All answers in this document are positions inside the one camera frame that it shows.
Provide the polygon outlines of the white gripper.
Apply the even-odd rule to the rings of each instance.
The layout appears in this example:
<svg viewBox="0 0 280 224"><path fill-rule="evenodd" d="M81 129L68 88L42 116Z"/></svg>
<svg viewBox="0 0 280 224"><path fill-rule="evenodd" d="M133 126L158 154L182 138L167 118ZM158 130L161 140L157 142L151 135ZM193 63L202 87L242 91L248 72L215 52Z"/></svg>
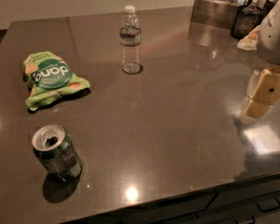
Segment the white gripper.
<svg viewBox="0 0 280 224"><path fill-rule="evenodd" d="M267 63L280 64L280 0L261 22L258 56ZM249 79L239 120L254 125L280 100L280 66L255 70Z"/></svg>

